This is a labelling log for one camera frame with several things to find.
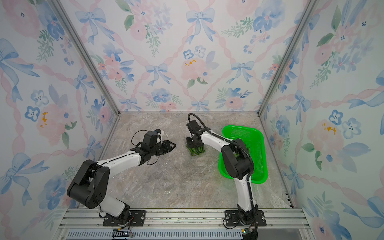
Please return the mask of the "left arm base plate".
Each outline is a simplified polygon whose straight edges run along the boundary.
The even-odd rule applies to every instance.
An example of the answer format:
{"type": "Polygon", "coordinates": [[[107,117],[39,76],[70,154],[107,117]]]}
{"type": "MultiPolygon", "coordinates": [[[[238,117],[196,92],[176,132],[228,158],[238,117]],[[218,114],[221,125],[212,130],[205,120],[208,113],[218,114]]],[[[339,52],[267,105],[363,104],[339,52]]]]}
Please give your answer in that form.
{"type": "Polygon", "coordinates": [[[104,227],[143,227],[146,218],[145,210],[129,210],[121,213],[118,217],[106,214],[104,227]]]}

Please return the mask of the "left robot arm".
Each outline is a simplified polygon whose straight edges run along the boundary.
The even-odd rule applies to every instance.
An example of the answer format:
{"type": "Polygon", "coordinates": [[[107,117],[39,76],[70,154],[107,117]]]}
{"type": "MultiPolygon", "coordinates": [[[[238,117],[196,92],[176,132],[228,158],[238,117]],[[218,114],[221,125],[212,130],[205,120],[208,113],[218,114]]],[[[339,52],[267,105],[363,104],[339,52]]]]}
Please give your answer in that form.
{"type": "Polygon", "coordinates": [[[86,160],[67,189],[67,195],[88,209],[100,209],[107,218],[125,224],[131,219],[130,206],[107,194],[110,179],[128,169],[148,163],[151,157],[170,153],[176,144],[163,140],[160,129],[147,131],[141,142],[128,152],[98,162],[86,160]]]}

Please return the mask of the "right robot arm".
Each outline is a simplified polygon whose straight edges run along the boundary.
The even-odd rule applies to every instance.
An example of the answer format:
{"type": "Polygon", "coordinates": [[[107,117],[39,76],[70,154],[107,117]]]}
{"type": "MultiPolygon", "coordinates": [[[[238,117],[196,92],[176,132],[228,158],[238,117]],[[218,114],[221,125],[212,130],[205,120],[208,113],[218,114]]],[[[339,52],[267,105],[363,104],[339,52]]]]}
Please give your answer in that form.
{"type": "Polygon", "coordinates": [[[246,145],[241,139],[230,140],[218,135],[196,120],[189,120],[187,128],[187,146],[199,148],[210,146],[221,152],[227,173],[234,179],[238,194],[239,219],[249,226],[256,221],[256,204],[251,187],[251,176],[254,173],[254,162],[246,145]]]}

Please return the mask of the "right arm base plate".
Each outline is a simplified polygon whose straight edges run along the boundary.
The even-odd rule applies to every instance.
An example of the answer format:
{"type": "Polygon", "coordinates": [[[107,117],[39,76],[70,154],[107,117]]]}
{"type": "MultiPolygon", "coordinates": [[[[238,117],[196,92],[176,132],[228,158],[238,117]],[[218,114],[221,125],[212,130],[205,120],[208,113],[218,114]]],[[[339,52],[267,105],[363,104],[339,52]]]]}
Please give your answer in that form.
{"type": "Polygon", "coordinates": [[[256,219],[254,220],[254,214],[252,211],[243,212],[239,210],[226,210],[224,211],[224,223],[226,227],[250,227],[256,223],[257,227],[266,227],[266,217],[263,211],[256,211],[256,219]]]}

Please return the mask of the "clear pepper container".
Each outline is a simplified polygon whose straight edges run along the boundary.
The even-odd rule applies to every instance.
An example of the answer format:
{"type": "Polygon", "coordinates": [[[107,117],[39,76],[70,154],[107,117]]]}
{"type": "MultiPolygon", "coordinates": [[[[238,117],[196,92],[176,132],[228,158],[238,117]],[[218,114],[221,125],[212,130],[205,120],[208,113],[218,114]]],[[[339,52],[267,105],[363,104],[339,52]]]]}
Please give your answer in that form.
{"type": "Polygon", "coordinates": [[[206,152],[205,146],[200,146],[200,147],[189,147],[186,145],[187,150],[189,151],[190,155],[192,158],[201,156],[206,152]]]}

